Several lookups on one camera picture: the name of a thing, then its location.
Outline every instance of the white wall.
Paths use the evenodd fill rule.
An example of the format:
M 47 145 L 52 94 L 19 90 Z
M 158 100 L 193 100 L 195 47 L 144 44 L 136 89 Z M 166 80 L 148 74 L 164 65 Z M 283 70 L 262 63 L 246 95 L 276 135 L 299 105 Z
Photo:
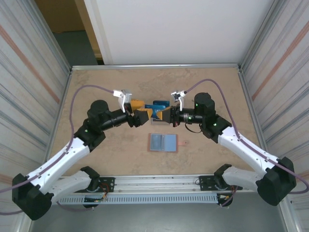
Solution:
M 105 64 L 240 62 L 273 0 L 85 0 Z

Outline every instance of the purple cable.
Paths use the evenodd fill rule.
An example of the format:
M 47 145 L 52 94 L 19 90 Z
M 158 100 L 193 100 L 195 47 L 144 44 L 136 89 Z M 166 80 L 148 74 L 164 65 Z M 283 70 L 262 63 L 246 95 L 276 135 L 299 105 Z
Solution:
M 113 91 L 109 90 L 109 89 L 106 89 L 106 88 L 103 88 L 101 86 L 96 86 L 96 85 L 84 85 L 84 86 L 81 86 L 79 87 L 73 97 L 72 97 L 72 100 L 71 100 L 71 105 L 70 105 L 70 114 L 69 114 L 69 121 L 70 121 L 70 126 L 71 126 L 71 137 L 70 137 L 70 141 L 69 141 L 69 144 L 68 144 L 68 147 L 66 148 L 66 150 L 61 154 L 61 156 L 59 156 L 54 162 L 52 162 L 50 165 L 48 165 L 45 169 L 43 169 L 41 172 L 39 172 L 39 175 L 35 175 L 33 176 L 32 178 L 24 181 L 24 182 L 21 182 L 17 185 L 14 185 L 14 186 L 10 186 L 8 188 L 4 188 L 4 189 L 1 189 L 0 190 L 0 193 L 4 193 L 4 192 L 7 192 L 7 191 L 10 191 L 10 190 L 13 190 L 15 188 L 18 188 L 20 186 L 23 186 L 29 182 L 31 182 L 32 180 L 38 178 L 40 175 L 42 175 L 43 173 L 47 172 L 51 167 L 53 167 L 56 163 L 58 163 L 64 156 L 65 154 L 68 152 L 69 148 L 71 147 L 72 143 L 73 143 L 73 138 L 74 138 L 74 125 L 73 125 L 73 121 L 72 121 L 72 111 L 73 111 L 73 104 L 74 104 L 74 100 L 75 100 L 75 97 L 77 95 L 77 93 L 82 90 L 83 88 L 86 88 L 86 87 L 93 87 L 93 88 L 99 88 L 99 89 L 102 89 L 102 90 L 105 90 L 109 93 L 113 93 Z M 11 213 L 1 213 L 0 212 L 0 215 L 4 214 L 4 215 L 11 215 L 11 214 L 19 214 L 21 213 L 22 211 L 16 211 L 16 212 L 11 212 Z
M 224 202 L 223 204 L 220 205 L 221 207 L 225 206 L 227 203 L 229 203 L 229 202 L 233 199 L 233 197 L 234 197 L 235 194 L 236 194 L 237 189 L 238 189 L 238 186 L 236 186 L 235 190 L 233 191 L 232 196 L 230 196 L 230 197 L 227 199 L 226 202 Z
M 56 202 L 56 203 L 57 203 L 57 205 L 59 205 L 61 208 L 65 209 L 65 210 L 68 210 L 68 211 L 71 211 L 71 212 L 85 212 L 85 211 L 93 210 L 93 208 L 88 208 L 88 209 L 74 209 L 74 208 L 71 208 L 71 207 L 67 207 L 67 206 L 61 205 L 59 202 Z
M 232 116 L 232 114 L 231 114 L 231 111 L 230 111 L 228 105 L 227 105 L 225 96 L 224 96 L 224 94 L 223 94 L 223 92 L 222 92 L 222 89 L 220 88 L 220 86 L 219 86 L 219 84 L 218 84 L 217 82 L 215 82 L 215 81 L 212 80 L 212 79 L 203 79 L 203 80 L 197 82 L 197 83 L 196 83 L 195 85 L 193 85 L 191 88 L 189 88 L 189 89 L 186 91 L 186 93 L 190 92 L 190 91 L 191 91 L 192 89 L 194 89 L 196 86 L 198 86 L 199 84 L 201 84 L 201 83 L 203 83 L 203 82 L 205 82 L 205 81 L 213 82 L 213 83 L 218 87 L 218 89 L 219 89 L 219 91 L 220 91 L 220 93 L 221 93 L 221 96 L 222 96 L 222 98 L 223 98 L 225 107 L 226 107 L 226 109 L 227 109 L 228 115 L 229 115 L 230 118 L 231 118 L 231 121 L 232 121 L 232 124 L 233 124 L 233 127 L 234 127 L 234 130 L 235 130 L 235 133 L 236 133 L 237 138 L 238 138 L 246 147 L 248 147 L 251 151 L 255 152 L 255 153 L 258 154 L 260 157 L 266 159 L 267 161 L 271 162 L 272 164 L 276 165 L 277 167 L 279 167 L 279 168 L 285 170 L 287 173 L 289 173 L 289 174 L 291 174 L 292 176 L 296 177 L 297 179 L 299 179 L 300 181 L 302 181 L 302 182 L 306 185 L 306 189 L 305 189 L 305 190 L 297 191 L 297 192 L 290 192 L 289 194 L 302 194 L 302 193 L 308 192 L 308 191 L 309 191 L 309 184 L 308 184 L 308 182 L 307 182 L 304 178 L 302 178 L 300 175 L 298 175 L 298 174 L 292 172 L 291 170 L 287 169 L 286 167 L 283 167 L 282 165 L 276 163 L 275 161 L 273 161 L 273 160 L 271 160 L 271 159 L 268 159 L 268 158 L 267 158 L 266 156 L 264 156 L 262 153 L 260 153 L 259 151 L 255 150 L 253 147 L 251 147 L 249 144 L 247 144 L 245 141 L 243 141 L 243 140 L 241 139 L 241 137 L 240 137 L 240 135 L 239 135 L 239 133 L 238 133 L 238 130 L 237 130 L 237 127 L 236 127 L 236 123 L 235 123 L 235 121 L 234 121 L 234 118 L 233 118 L 233 116 Z

